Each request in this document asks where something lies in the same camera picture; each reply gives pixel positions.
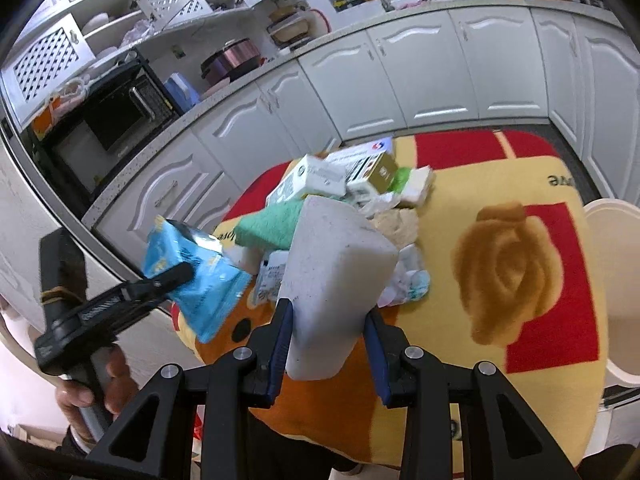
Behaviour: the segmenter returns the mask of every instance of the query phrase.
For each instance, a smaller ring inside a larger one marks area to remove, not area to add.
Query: plastic container
[[[587,204],[584,213],[607,293],[607,384],[640,386],[640,209],[606,198]]]
[[[397,262],[398,250],[353,206],[305,199],[278,295],[293,303],[289,377],[321,380],[340,371]]]
[[[169,79],[164,82],[164,87],[176,100],[178,106],[182,109],[182,113],[191,110],[200,102],[200,94],[195,91],[182,74],[172,73]]]

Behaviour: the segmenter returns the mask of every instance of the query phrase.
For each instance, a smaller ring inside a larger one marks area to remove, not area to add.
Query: white bucket
[[[640,386],[640,209],[604,198],[584,213],[607,293],[607,384]]]

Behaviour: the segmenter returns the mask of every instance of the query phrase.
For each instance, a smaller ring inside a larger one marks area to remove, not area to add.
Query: rose pattern
[[[505,347],[558,301],[562,259],[540,218],[517,202],[481,209],[452,252],[471,337]]]

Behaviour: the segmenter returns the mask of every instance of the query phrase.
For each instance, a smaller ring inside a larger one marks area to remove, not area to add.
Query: blue container
[[[176,100],[178,106],[182,109],[182,113],[190,110],[200,102],[200,94],[195,91],[195,88],[189,84],[182,74],[172,73],[169,79],[164,82],[164,87]]]

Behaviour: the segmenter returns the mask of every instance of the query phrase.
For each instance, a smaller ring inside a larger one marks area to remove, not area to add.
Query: white box
[[[347,174],[347,191],[356,202],[368,202],[386,193],[391,186],[398,165],[386,152],[379,152],[358,160]]]
[[[394,156],[394,140],[391,137],[374,140],[373,142],[365,142],[364,144],[358,144],[357,146],[351,146],[350,148],[344,148],[343,150],[329,153],[329,155],[326,156],[325,161],[345,166],[347,168],[347,173],[349,173],[353,165],[359,160],[366,158],[367,156],[377,155],[383,152],[387,152],[389,155]]]
[[[307,195],[344,196],[346,170],[313,155],[305,155],[267,197],[267,206]]]

